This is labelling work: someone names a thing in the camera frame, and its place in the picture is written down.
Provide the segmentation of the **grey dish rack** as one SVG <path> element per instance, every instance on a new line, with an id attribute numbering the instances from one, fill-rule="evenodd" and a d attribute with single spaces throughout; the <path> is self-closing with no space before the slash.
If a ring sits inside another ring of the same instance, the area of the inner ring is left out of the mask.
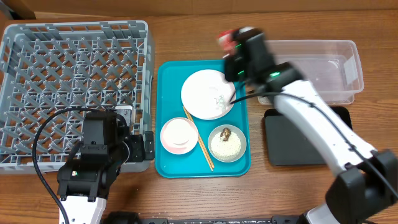
<path id="1" fill-rule="evenodd" d="M 155 42 L 147 22 L 12 24 L 1 40 L 1 174 L 58 170 L 81 140 L 87 108 L 135 108 L 152 131 Z"/>

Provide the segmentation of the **black tray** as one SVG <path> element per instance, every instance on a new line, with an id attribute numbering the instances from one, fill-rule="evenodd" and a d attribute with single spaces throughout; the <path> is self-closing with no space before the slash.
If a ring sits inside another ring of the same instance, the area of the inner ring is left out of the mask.
<path id="1" fill-rule="evenodd" d="M 275 109 L 264 113 L 269 162 L 273 166 L 324 165 L 320 153 L 302 132 Z"/>

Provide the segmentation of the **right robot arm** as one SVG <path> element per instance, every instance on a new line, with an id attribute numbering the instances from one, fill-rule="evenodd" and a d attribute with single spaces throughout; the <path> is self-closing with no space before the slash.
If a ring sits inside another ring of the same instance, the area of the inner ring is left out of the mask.
<path id="1" fill-rule="evenodd" d="M 276 63 L 262 30 L 243 27 L 218 36 L 229 82 L 253 87 L 315 146 L 335 180 L 325 202 L 299 223 L 366 223 L 397 202 L 397 158 L 378 152 L 323 101 L 310 80 L 291 63 Z"/>

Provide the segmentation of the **brown food piece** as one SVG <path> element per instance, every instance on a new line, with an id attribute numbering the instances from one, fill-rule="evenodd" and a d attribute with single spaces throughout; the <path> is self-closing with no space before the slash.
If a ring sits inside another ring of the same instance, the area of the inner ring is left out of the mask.
<path id="1" fill-rule="evenodd" d="M 231 135 L 231 130 L 229 128 L 224 128 L 220 133 L 220 139 L 222 141 L 228 141 L 230 135 Z"/>

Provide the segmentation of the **grey bowl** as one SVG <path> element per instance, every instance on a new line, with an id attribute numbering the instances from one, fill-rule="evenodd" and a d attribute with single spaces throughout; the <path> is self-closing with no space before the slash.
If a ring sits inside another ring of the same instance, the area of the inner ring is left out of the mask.
<path id="1" fill-rule="evenodd" d="M 222 160 L 217 159 L 217 158 L 213 155 L 213 152 L 211 151 L 211 147 L 210 147 L 211 139 L 215 136 L 215 134 L 216 134 L 217 132 L 219 132 L 219 131 L 222 132 L 222 130 L 223 130 L 224 128 L 229 128 L 229 129 L 231 130 L 231 132 L 236 133 L 236 134 L 239 136 L 239 138 L 240 138 L 241 146 L 242 146 L 242 149 L 241 149 L 241 152 L 239 153 L 239 155 L 238 155 L 235 159 L 230 160 L 230 161 L 222 161 Z M 233 126 L 233 125 L 230 125 L 230 124 L 224 124 L 224 125 L 221 125 L 221 126 L 216 127 L 214 130 L 212 130 L 212 132 L 210 133 L 210 135 L 209 135 L 209 137 L 208 137 L 208 148 L 209 148 L 210 154 L 211 154 L 215 159 L 217 159 L 218 161 L 221 161 L 221 162 L 235 162 L 235 161 L 239 160 L 241 157 L 243 157 L 244 153 L 246 152 L 246 148 L 247 148 L 246 137 L 245 137 L 245 135 L 243 134 L 243 132 L 242 132 L 239 128 L 237 128 L 237 127 L 235 127 L 235 126 Z"/>

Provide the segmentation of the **red snack wrapper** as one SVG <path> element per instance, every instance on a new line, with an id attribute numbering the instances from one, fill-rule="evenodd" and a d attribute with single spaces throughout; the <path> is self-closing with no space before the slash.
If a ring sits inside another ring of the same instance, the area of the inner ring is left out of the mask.
<path id="1" fill-rule="evenodd" d="M 236 30 L 226 30 L 218 35 L 218 43 L 220 47 L 229 54 L 233 54 L 235 51 L 236 41 L 234 40 L 234 34 Z"/>

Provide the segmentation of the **teal plastic tray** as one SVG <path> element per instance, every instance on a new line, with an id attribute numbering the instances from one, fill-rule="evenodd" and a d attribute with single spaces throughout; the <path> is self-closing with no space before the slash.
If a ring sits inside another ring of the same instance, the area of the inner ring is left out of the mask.
<path id="1" fill-rule="evenodd" d="M 235 162 L 221 162 L 211 158 L 215 168 L 210 169 L 201 147 L 197 144 L 190 152 L 176 155 L 168 152 L 160 141 L 160 132 L 170 119 L 182 117 L 181 89 L 184 81 L 194 72 L 212 69 L 223 72 L 222 60 L 171 61 L 160 66 L 157 74 L 157 99 L 155 117 L 155 168 L 166 178 L 233 177 L 245 174 L 251 166 L 248 109 L 245 101 L 233 105 L 230 112 L 215 120 L 194 118 L 194 123 L 205 143 L 212 130 L 223 124 L 230 124 L 243 132 L 246 150 Z"/>

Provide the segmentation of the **white cup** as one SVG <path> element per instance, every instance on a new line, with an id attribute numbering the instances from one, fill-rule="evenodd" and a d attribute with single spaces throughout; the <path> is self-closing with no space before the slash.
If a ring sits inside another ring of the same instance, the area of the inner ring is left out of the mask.
<path id="1" fill-rule="evenodd" d="M 168 143 L 182 145 L 191 139 L 193 131 L 187 121 L 176 118 L 166 125 L 164 134 Z"/>

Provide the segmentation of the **white rice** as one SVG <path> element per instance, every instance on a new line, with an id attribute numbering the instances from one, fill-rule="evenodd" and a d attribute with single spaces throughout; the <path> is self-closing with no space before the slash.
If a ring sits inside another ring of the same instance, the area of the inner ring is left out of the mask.
<path id="1" fill-rule="evenodd" d="M 242 149 L 239 136 L 236 133 L 231 132 L 228 141 L 222 141 L 220 139 L 220 133 L 221 131 L 217 132 L 210 142 L 213 155 L 222 161 L 235 159 Z"/>

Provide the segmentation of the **large white plate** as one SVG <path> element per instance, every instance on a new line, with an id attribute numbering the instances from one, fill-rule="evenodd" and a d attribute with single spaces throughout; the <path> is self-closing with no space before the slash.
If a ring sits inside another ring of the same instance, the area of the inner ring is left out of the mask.
<path id="1" fill-rule="evenodd" d="M 215 109 L 214 98 L 224 95 L 229 103 L 226 111 Z M 205 69 L 191 74 L 182 85 L 182 104 L 194 117 L 204 120 L 218 119 L 229 113 L 236 99 L 236 88 L 233 82 L 227 82 L 225 75 L 217 70 Z"/>

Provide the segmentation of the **white tissue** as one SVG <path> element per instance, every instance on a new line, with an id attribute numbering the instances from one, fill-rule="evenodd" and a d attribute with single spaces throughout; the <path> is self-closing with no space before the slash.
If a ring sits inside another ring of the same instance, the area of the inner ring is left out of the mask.
<path id="1" fill-rule="evenodd" d="M 224 95 L 219 95 L 214 98 L 215 100 L 215 109 L 221 112 L 224 112 L 228 109 L 229 103 L 225 100 Z"/>

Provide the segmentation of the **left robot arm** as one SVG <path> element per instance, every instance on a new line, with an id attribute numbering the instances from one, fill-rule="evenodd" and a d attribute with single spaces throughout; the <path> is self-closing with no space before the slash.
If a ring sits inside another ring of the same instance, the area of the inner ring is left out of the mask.
<path id="1" fill-rule="evenodd" d="M 139 223 L 134 213 L 103 218 L 112 184 L 121 172 L 143 172 L 155 157 L 151 131 L 139 130 L 132 106 L 89 112 L 81 140 L 58 170 L 60 223 Z"/>

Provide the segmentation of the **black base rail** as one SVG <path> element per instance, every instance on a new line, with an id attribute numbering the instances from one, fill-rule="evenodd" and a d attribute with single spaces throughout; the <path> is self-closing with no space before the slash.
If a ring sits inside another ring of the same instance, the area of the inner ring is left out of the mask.
<path id="1" fill-rule="evenodd" d="M 111 212 L 100 221 L 101 224 L 297 224 L 305 223 L 301 216 L 273 216 L 270 218 L 219 218 L 183 219 L 140 218 L 134 212 Z"/>

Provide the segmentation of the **clear plastic bin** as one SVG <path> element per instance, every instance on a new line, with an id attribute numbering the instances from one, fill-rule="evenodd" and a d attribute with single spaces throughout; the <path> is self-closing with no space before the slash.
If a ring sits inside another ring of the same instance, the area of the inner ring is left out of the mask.
<path id="1" fill-rule="evenodd" d="M 352 40 L 268 40 L 277 63 L 289 62 L 329 105 L 349 105 L 363 91 L 363 71 Z"/>

